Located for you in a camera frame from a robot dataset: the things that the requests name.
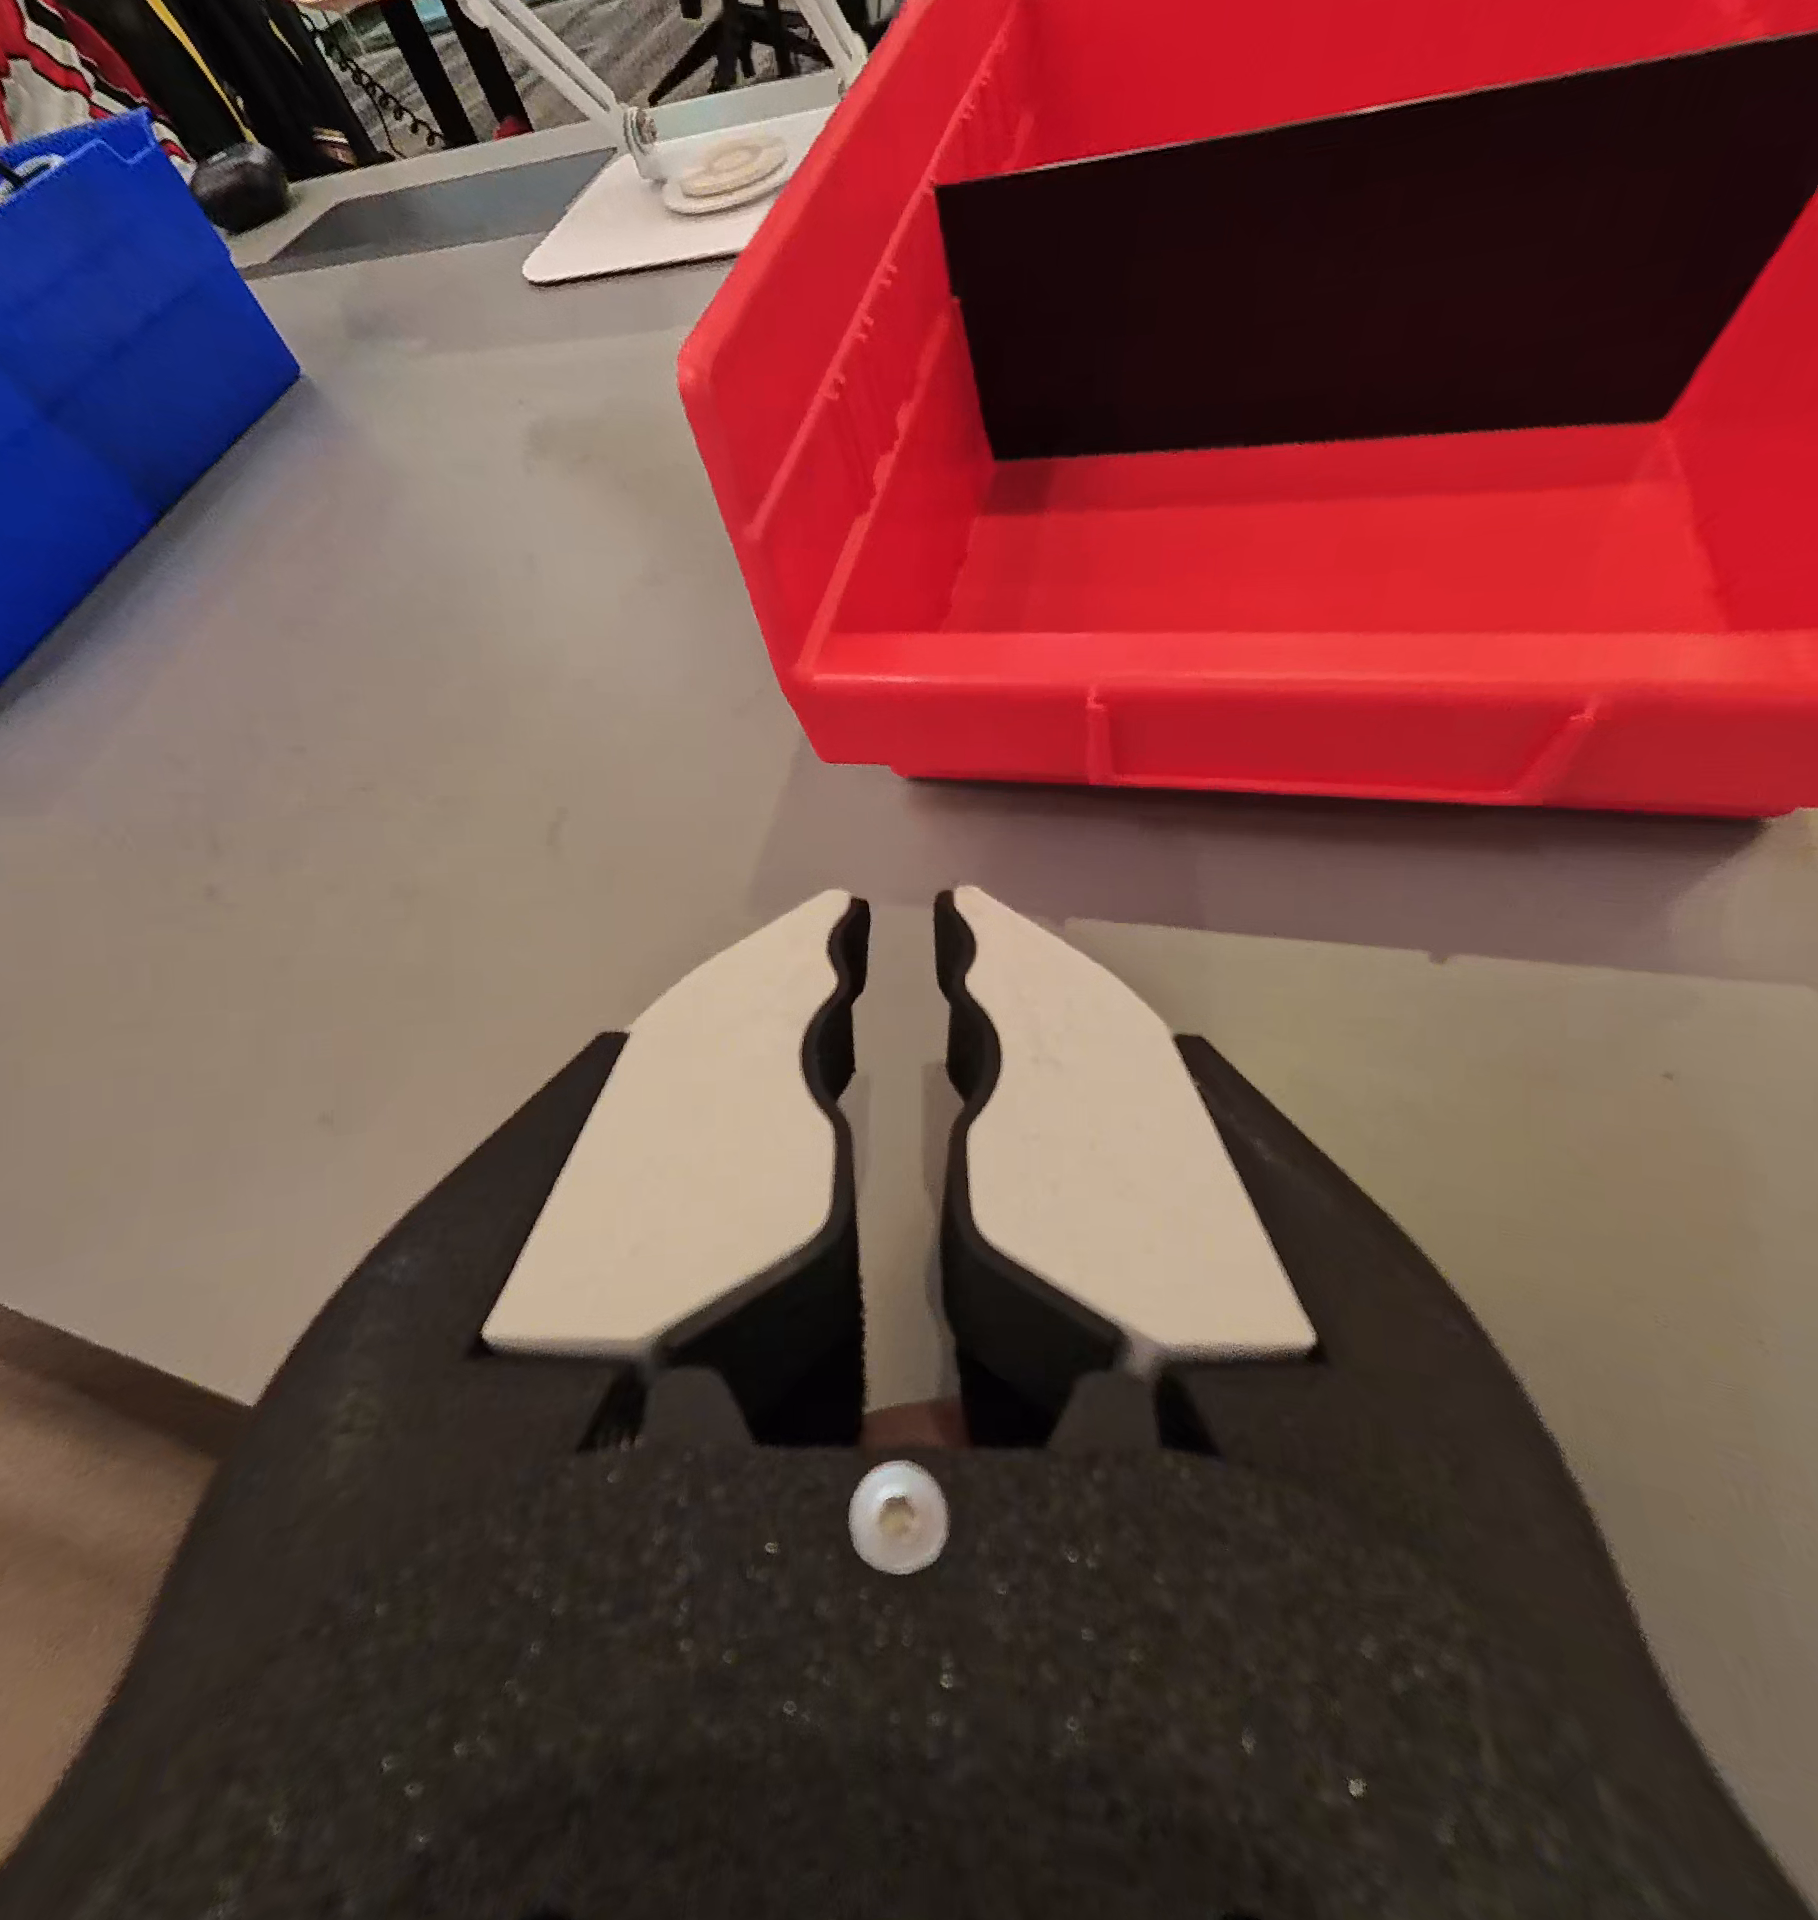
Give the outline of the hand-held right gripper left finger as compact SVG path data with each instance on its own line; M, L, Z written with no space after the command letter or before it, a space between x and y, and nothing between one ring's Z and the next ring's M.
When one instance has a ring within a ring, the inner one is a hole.
M664 987L483 1319L507 1357L718 1372L757 1440L861 1426L857 1172L840 1090L867 903L829 887Z

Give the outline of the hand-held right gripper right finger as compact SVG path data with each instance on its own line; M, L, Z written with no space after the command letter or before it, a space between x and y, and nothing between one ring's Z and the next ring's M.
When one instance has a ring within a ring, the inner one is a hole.
M958 884L933 903L958 1110L942 1307L963 1424L1041 1447L1093 1376L1305 1365L1319 1332L1177 1031L1052 928Z

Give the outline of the red plastic bin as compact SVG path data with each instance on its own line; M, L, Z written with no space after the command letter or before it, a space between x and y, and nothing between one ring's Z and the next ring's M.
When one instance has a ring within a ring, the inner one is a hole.
M814 753L908 780L1818 808L1818 196L1663 421L999 462L936 187L1818 2L908 2L680 356Z

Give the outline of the blue plastic bin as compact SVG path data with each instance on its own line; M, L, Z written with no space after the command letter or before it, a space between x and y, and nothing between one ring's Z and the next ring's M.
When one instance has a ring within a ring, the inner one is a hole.
M0 158L2 684L299 368L148 111Z

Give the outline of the black divider of red bin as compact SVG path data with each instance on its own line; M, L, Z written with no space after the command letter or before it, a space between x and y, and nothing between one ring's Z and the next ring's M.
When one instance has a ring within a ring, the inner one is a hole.
M999 462L1663 421L1818 196L1818 33L936 187Z

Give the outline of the white tablet stand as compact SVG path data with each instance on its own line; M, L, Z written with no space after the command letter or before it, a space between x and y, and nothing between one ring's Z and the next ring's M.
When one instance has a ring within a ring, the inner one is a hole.
M799 170L867 46L838 2L799 2L823 77L720 92L660 108L614 87L526 2L464 2L464 20L499 30L526 65L605 137L610 162L524 262L530 284L627 277L739 255Z

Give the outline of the black round object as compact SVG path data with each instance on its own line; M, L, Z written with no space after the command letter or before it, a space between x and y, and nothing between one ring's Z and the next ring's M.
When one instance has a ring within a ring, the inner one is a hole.
M209 224L227 234L261 228L280 219L293 202L280 156L259 142L237 142L201 158L187 175L187 187Z

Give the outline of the black yellow-striped jacket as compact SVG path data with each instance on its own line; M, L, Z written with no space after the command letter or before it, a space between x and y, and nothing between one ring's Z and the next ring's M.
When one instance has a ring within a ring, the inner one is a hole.
M67 2L192 162L265 146L292 180L383 164L292 2Z

